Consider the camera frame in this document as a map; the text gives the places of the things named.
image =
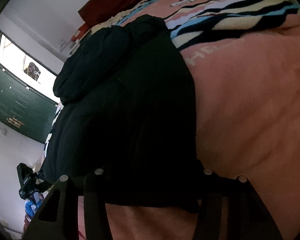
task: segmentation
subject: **bed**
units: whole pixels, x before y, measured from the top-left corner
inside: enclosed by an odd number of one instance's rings
[[[249,4],[231,7],[233,1]],[[198,26],[221,13],[231,16],[214,22],[207,38]],[[246,176],[283,239],[294,239],[300,232],[300,5],[143,0],[91,31],[143,14],[165,19],[194,78],[197,158],[220,176]],[[191,239],[197,219],[178,208],[108,204],[107,213],[114,239]]]

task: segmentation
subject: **pink blanket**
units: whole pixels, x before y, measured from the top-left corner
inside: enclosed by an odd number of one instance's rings
[[[160,2],[135,17],[174,9],[160,10]],[[300,231],[300,14],[181,54],[195,82],[198,159],[220,176],[246,176],[283,238],[293,239]],[[196,223],[177,208],[107,205],[107,212],[114,240],[188,240]]]

